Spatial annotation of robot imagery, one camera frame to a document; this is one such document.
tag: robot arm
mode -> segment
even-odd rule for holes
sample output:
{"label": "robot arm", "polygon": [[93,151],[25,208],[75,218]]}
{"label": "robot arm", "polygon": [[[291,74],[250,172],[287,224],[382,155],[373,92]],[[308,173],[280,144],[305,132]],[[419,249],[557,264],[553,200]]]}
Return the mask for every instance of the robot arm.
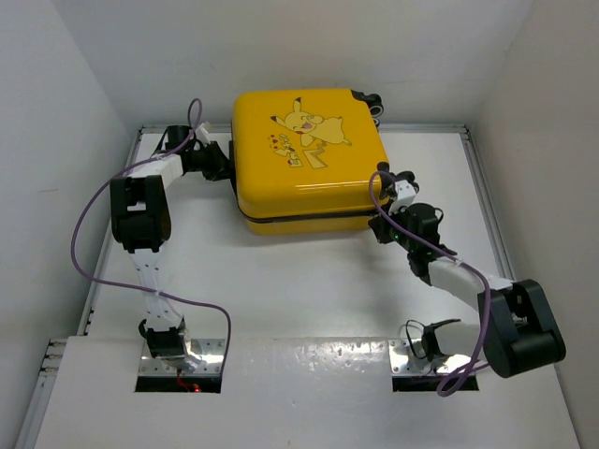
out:
{"label": "robot arm", "polygon": [[[169,126],[153,154],[155,160],[110,182],[112,234],[129,253],[139,283],[156,292],[164,287],[160,261],[171,231],[166,189],[189,171],[201,171],[211,181],[226,179],[230,174],[228,160],[218,144],[207,139],[205,124],[198,129],[200,138],[191,139],[181,152],[160,157],[182,143],[190,129]],[[165,137],[168,142],[163,149]],[[139,325],[139,333],[147,341],[152,357],[162,358],[178,369],[192,369],[197,357],[191,350],[183,314],[164,297],[143,295],[147,318]]]}
{"label": "robot arm", "polygon": [[[383,193],[391,200],[383,206],[388,217],[403,229],[426,240],[450,255],[455,252],[440,243],[439,224],[443,212],[425,203],[413,204],[418,184],[412,172],[389,173]],[[369,221],[380,243],[395,241],[408,252],[412,272],[428,285],[441,288],[482,313],[485,288],[475,277],[448,257],[412,239],[391,225],[382,215]],[[483,273],[490,285],[489,328],[484,357],[502,377],[561,361],[565,344],[541,286],[535,281],[513,282]],[[446,355],[469,354],[478,338],[479,326],[447,320],[425,326],[422,346],[432,361]]]}

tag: yellow suitcase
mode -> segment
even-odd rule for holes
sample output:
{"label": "yellow suitcase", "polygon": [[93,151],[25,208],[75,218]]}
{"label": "yellow suitcase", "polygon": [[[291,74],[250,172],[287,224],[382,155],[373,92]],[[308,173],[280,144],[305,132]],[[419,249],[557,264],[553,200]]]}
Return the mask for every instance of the yellow suitcase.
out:
{"label": "yellow suitcase", "polygon": [[[233,110],[239,207],[262,235],[364,229],[368,181],[387,162],[376,94],[349,89],[251,92]],[[379,195],[380,181],[374,185]]]}

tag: metal frame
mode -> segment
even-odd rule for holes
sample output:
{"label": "metal frame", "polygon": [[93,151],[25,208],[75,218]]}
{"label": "metal frame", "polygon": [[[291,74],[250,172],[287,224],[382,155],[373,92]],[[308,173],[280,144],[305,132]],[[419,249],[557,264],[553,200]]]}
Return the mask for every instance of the metal frame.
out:
{"label": "metal frame", "polygon": [[19,439],[15,449],[33,449],[36,445],[37,435],[41,429],[44,414],[50,402],[50,394],[58,375],[58,368],[66,348],[66,339],[50,340],[44,360],[39,369],[36,388],[29,401],[27,414],[23,419]]}
{"label": "metal frame", "polygon": [[[165,125],[142,126],[136,134],[134,141],[131,145],[131,150],[129,151],[129,156],[127,158],[127,164],[129,165],[135,160],[138,154],[141,138],[144,134],[162,134],[165,131],[165,129]],[[230,131],[231,127],[228,124],[216,124],[212,126],[213,133],[230,133]],[[483,167],[481,166],[478,153],[475,149],[475,145],[473,143],[472,136],[468,128],[463,124],[382,123],[379,127],[379,131],[382,133],[457,133],[460,135],[466,159],[470,167],[470,171],[472,173],[476,194],[478,196],[478,201],[483,211],[483,218],[485,220],[485,225],[489,233],[492,250],[495,255],[498,267],[500,269],[500,275],[509,279],[514,279],[513,270],[509,263],[508,254],[504,247],[504,240],[502,238],[501,230],[497,222],[495,208],[493,207],[489,195],[489,185],[487,182],[487,177],[485,175]],[[102,243],[102,249],[98,257],[97,265],[95,266],[95,276],[101,275],[102,271],[104,270],[104,266],[106,264],[107,259],[108,246],[111,238],[112,236],[109,226],[104,237],[104,241]],[[95,282],[92,282],[85,301],[85,306],[83,309],[83,314],[81,316],[79,329],[77,331],[78,336],[87,335],[89,325],[91,324],[92,318],[94,316],[96,292],[97,284]],[[55,349],[56,347],[62,346],[62,350],[64,351],[65,345],[66,340],[51,340],[49,350],[51,347]],[[58,364],[60,363],[60,358],[62,358],[62,352],[59,355],[47,352],[47,355],[55,355],[56,358],[44,359],[44,364],[42,364],[39,378],[37,380],[36,389],[30,401],[29,408],[27,410],[27,415],[25,416],[25,419],[23,421],[17,445],[15,446],[16,449],[33,449],[36,444],[37,434],[39,433],[39,430],[41,428],[43,416],[46,412],[46,408],[48,407],[48,403],[50,401],[50,395],[54,386],[54,381],[56,379]]]}

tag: white enclosure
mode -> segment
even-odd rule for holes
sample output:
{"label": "white enclosure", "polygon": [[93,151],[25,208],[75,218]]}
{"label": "white enclosure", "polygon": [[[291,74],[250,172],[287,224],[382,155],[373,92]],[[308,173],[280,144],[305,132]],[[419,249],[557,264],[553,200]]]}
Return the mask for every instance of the white enclosure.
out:
{"label": "white enclosure", "polygon": [[[48,339],[76,331],[70,233],[139,128],[193,96],[228,123],[243,92],[335,86],[382,95],[384,122],[472,130],[515,274],[545,286],[566,340],[577,437],[599,447],[598,48],[596,0],[0,1],[0,448]],[[103,198],[89,269],[108,219]]]}
{"label": "white enclosure", "polygon": [[[160,136],[144,130],[136,160]],[[212,138],[224,147],[230,135]],[[449,212],[443,241],[498,274],[501,249],[486,228],[462,139],[456,131],[381,130],[391,166],[409,164],[419,199]],[[448,400],[392,392],[387,341],[379,336],[398,336],[410,318],[477,320],[466,303],[416,278],[395,245],[379,245],[371,232],[255,235],[228,182],[197,173],[171,184],[167,197],[166,288],[218,300],[233,320],[221,394],[136,393],[144,303],[139,292],[101,285],[90,296],[87,336],[68,341],[36,449],[190,447],[198,435],[223,448],[578,448],[553,367],[508,380],[488,370],[478,375],[480,391]],[[98,273],[136,279],[111,236]],[[180,310],[194,337],[225,335],[219,311]]]}

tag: white platform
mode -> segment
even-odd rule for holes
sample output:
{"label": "white platform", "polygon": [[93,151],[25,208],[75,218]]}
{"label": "white platform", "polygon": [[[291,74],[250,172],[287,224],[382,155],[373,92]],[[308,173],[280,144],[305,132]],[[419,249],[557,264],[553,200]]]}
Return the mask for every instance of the white platform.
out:
{"label": "white platform", "polygon": [[[137,157],[159,137],[145,134]],[[382,137],[393,170],[413,170],[418,199],[446,212],[442,242],[497,273],[460,135]],[[216,139],[226,148],[227,135]],[[67,345],[36,448],[578,447],[551,367],[511,380],[484,373],[480,392],[448,399],[391,392],[384,337],[408,318],[476,320],[415,278],[399,246],[370,232],[255,236],[230,185],[199,174],[175,182],[168,202],[167,290],[232,316],[223,393],[134,393],[144,304],[139,293],[100,287],[89,335]],[[103,277],[136,281],[116,243],[105,262]],[[194,336],[225,335],[218,312],[184,312]]]}

